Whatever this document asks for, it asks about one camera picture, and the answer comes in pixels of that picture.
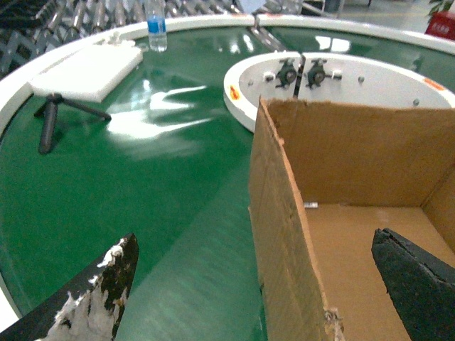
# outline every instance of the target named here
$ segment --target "floor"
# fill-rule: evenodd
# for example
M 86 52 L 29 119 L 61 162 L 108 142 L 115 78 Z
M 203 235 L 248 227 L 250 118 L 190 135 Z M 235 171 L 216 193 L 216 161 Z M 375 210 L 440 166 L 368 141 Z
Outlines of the floor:
M 424 33 L 431 7 L 428 0 L 346 0 L 341 19 Z

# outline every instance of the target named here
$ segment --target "cardboard edge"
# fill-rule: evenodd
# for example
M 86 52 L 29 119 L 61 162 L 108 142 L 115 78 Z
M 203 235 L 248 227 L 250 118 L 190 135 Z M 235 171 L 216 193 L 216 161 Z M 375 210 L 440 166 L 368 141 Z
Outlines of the cardboard edge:
M 289 184 L 291 186 L 292 195 L 293 195 L 295 203 L 296 203 L 297 214 L 298 214 L 299 220 L 301 222 L 302 233 L 303 233 L 304 239 L 306 241 L 306 248 L 308 249 L 308 255 L 309 255 L 309 260 L 311 263 L 311 268 L 314 273 L 314 276 L 316 277 L 317 284 L 319 287 L 319 292 L 321 294 L 321 300 L 323 303 L 322 308 L 324 311 L 324 318 L 326 320 L 324 329 L 325 329 L 327 336 L 331 340 L 344 341 L 345 338 L 343 336 L 342 317 L 341 317 L 341 314 L 338 312 L 337 307 L 331 307 L 328 304 L 326 292 L 323 287 L 321 272 L 319 271 L 318 260 L 317 260 L 316 253 L 314 251 L 313 242 L 311 239 L 311 233 L 309 230 L 309 223 L 308 223 L 308 220 L 306 217 L 304 201 L 301 197 L 300 190 L 297 187 L 295 177 L 294 177 L 294 172 L 292 170 L 291 164 L 290 164 L 289 159 L 287 158 L 286 152 L 284 150 L 284 139 L 279 136 L 277 128 L 267 109 L 267 103 L 273 102 L 273 101 L 275 101 L 275 100 L 272 99 L 272 100 L 267 101 L 263 98 L 260 98 L 259 99 L 259 108 L 263 111 L 263 113 L 264 113 L 263 117 L 267 121 L 268 129 L 271 131 L 274 142 L 277 144 L 277 146 L 281 152 L 284 167 L 285 167 L 287 175 L 289 177 Z M 312 105 L 312 103 L 308 103 L 307 101 L 305 101 L 305 103 L 307 105 Z
M 297 212 L 299 214 L 299 219 L 302 222 L 302 232 L 304 234 L 305 240 L 307 241 L 307 247 L 308 247 L 308 252 L 309 252 L 309 256 L 310 256 L 310 261 L 313 266 L 313 271 L 314 271 L 314 274 L 318 281 L 319 288 L 321 289 L 321 296 L 322 296 L 322 301 L 324 304 L 324 310 L 328 310 L 329 309 L 328 301 L 327 301 L 325 290 L 323 289 L 322 276 L 321 276 L 321 273 L 319 272 L 318 261 L 316 258 L 316 253 L 314 252 L 313 242 L 311 240 L 311 233 L 309 230 L 308 220 L 306 218 L 304 201 L 301 197 L 300 190 L 297 188 L 296 180 L 294 177 L 294 172 L 292 171 L 291 164 L 289 162 L 289 159 L 287 158 L 286 152 L 284 151 L 284 147 L 283 147 L 284 140 L 281 137 L 279 137 L 277 128 L 275 127 L 274 122 L 269 114 L 269 111 L 267 110 L 267 103 L 268 103 L 267 100 L 262 99 L 262 98 L 259 99 L 259 105 L 261 106 L 262 110 L 264 110 L 265 119 L 267 120 L 269 127 L 272 130 L 274 140 L 279 144 L 279 149 L 282 152 L 284 167 L 286 168 L 287 174 L 289 176 L 289 182 L 291 183 L 291 189 L 292 189 L 292 193 L 294 195 L 294 199 L 296 202 Z

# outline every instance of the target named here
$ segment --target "white rim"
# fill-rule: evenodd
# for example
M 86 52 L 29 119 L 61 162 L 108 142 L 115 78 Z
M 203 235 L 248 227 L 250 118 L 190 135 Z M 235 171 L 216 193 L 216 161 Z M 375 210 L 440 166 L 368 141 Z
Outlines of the white rim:
M 327 29 L 346 33 L 359 33 L 362 35 L 419 45 L 455 55 L 455 43 L 413 32 L 401 32 L 380 26 L 323 18 L 303 18 L 299 16 L 259 16 L 259 18 L 263 26 L 294 26 Z M 247 14 L 166 19 L 166 28 L 168 32 L 209 27 L 254 26 L 254 24 L 255 18 Z M 147 35 L 146 23 L 137 23 L 123 28 L 105 31 L 52 50 L 45 55 L 32 60 L 0 81 L 0 93 L 2 94 L 0 97 L 0 134 L 3 133 L 6 125 L 17 109 L 32 95 L 31 86 L 28 84 L 29 80 L 82 48 L 99 43 L 110 37 L 115 31 L 119 32 L 121 38 L 125 39 L 137 39 Z M 20 315 L 16 313 L 17 309 L 14 306 L 14 303 L 9 302 L 9 293 L 6 291 L 5 295 L 3 288 L 0 289 L 0 311 L 3 313 L 2 322 L 5 321 L 5 323 L 0 324 L 1 332 L 10 326 L 10 324 L 16 322 L 20 318 Z
M 255 131 L 257 107 L 255 107 L 240 89 L 240 76 L 249 67 L 269 60 L 294 58 L 299 60 L 298 52 L 266 53 L 247 58 L 233 65 L 225 75 L 224 100 L 230 113 L 249 131 Z
M 304 53 L 307 59 L 320 58 L 321 55 L 328 53 Z M 241 125 L 251 132 L 255 132 L 256 126 L 256 116 L 257 116 L 257 107 L 253 105 L 242 92 L 240 87 L 240 76 L 243 74 L 246 69 L 256 65 L 258 63 L 267 62 L 270 60 L 280 60 L 284 58 L 295 58 L 299 59 L 300 54 L 297 52 L 283 52 L 283 53 L 267 53 L 264 55 L 256 55 L 248 59 L 242 60 L 237 64 L 233 65 L 225 75 L 224 79 L 224 100 L 226 107 L 229 109 L 230 113 L 238 120 Z M 344 60 L 362 60 L 362 63 L 376 65 L 380 67 L 386 67 L 389 70 L 393 70 L 397 73 L 407 76 L 413 80 L 421 82 L 422 84 L 432 88 L 433 90 L 438 90 L 439 95 L 441 95 L 451 107 L 455 107 L 455 94 L 451 91 L 437 84 L 436 82 L 430 80 L 427 77 L 419 75 L 411 70 L 403 69 L 396 65 L 389 63 L 380 62 L 377 60 L 372 60 L 368 58 L 356 57 L 353 55 L 340 55 L 336 53 L 330 53 L 332 58 L 343 58 Z
M 285 16 L 285 15 L 265 15 L 259 16 L 261 26 L 281 26 L 281 27 L 300 27 L 333 30 L 345 33 L 357 33 L 363 36 L 372 36 L 395 40 L 401 43 L 418 45 L 430 48 L 451 55 L 455 55 L 455 42 L 428 36 L 427 34 L 399 31 L 394 28 L 371 25 L 369 23 L 356 23 L 337 19 L 318 18 L 310 16 Z

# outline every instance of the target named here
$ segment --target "cardboard flap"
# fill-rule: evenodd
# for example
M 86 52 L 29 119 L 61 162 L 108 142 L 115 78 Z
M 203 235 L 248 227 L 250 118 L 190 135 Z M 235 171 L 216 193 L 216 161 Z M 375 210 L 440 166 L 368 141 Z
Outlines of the cardboard flap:
M 267 106 L 304 201 L 420 206 L 454 163 L 453 109 Z

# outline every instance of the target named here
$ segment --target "white panel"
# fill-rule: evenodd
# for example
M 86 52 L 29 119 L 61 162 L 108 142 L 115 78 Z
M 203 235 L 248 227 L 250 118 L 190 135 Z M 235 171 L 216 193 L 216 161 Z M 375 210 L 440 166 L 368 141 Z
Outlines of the white panel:
M 140 48 L 91 45 L 30 81 L 38 96 L 101 102 L 140 62 Z

